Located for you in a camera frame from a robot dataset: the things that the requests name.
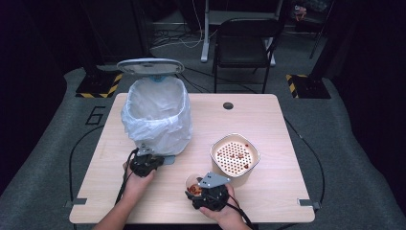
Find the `beige container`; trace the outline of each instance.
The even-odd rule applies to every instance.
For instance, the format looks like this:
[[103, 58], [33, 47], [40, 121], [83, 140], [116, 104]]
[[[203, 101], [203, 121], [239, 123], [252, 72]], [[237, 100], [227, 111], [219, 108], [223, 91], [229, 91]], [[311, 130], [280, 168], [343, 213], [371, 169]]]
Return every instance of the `beige container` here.
[[213, 172], [231, 179], [234, 187], [241, 186], [259, 162], [259, 152], [254, 145], [238, 133], [217, 141], [211, 148]]

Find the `hand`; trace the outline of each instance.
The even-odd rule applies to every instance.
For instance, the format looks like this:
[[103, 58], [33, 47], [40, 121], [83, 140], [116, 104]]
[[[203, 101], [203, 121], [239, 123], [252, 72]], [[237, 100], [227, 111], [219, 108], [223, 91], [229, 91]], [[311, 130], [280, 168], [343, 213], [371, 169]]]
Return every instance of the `hand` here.
[[[230, 184], [225, 184], [225, 186], [229, 195], [233, 198], [236, 198], [233, 186], [231, 186]], [[238, 207], [236, 202], [231, 197], [229, 197], [227, 202], [235, 207]], [[223, 230], [250, 229], [242, 220], [242, 216], [239, 214], [239, 212], [227, 205], [219, 212], [212, 211], [206, 207], [201, 207], [199, 211], [206, 217], [215, 220]]]
[[153, 170], [146, 177], [140, 177], [134, 174], [128, 167], [126, 176], [129, 176], [129, 178], [126, 181], [122, 199], [124, 199], [125, 202], [134, 202], [134, 204], [138, 202], [154, 178], [155, 174], [156, 170]]

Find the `wooden table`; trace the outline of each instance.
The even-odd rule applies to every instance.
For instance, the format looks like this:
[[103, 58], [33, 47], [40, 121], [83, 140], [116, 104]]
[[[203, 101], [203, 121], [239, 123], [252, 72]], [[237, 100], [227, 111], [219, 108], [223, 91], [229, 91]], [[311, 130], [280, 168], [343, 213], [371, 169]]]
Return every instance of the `wooden table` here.
[[[254, 223], [311, 222], [314, 212], [298, 204], [309, 199], [278, 99], [270, 94], [190, 94], [192, 139], [173, 165], [158, 169], [128, 223], [213, 223], [194, 210], [184, 193], [186, 178], [212, 170], [210, 148], [239, 133], [259, 151], [260, 161], [243, 185], [235, 187], [241, 208]], [[114, 206], [123, 182], [123, 162], [135, 149], [124, 133], [121, 110], [126, 94], [113, 103], [101, 139], [70, 215], [73, 223], [99, 222]], [[232, 103], [233, 109], [223, 108]]]

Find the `person's right hand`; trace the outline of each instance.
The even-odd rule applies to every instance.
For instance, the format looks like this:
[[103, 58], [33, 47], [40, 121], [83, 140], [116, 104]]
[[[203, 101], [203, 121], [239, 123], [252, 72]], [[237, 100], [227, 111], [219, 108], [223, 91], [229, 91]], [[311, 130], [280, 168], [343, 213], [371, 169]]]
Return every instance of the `person's right hand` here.
[[[225, 184], [227, 191], [230, 196], [233, 198], [236, 198], [234, 194], [234, 188], [230, 184]], [[237, 206], [236, 202], [229, 197], [227, 202], [233, 206]], [[237, 212], [237, 210], [234, 210], [233, 208], [229, 206], [225, 206], [221, 211], [212, 211], [206, 207], [200, 207], [199, 211], [204, 214], [206, 217], [215, 220], [218, 225], [223, 230], [245, 230], [245, 229], [250, 229], [242, 220], [242, 216]]]

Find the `perforated lid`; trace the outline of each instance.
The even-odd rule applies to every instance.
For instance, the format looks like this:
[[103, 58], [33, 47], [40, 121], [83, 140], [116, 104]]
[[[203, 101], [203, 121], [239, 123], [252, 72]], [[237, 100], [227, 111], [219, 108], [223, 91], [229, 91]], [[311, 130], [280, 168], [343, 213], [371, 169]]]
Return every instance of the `perforated lid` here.
[[185, 66], [177, 60], [166, 58], [138, 58], [120, 61], [117, 68], [139, 76], [168, 76], [182, 73]]

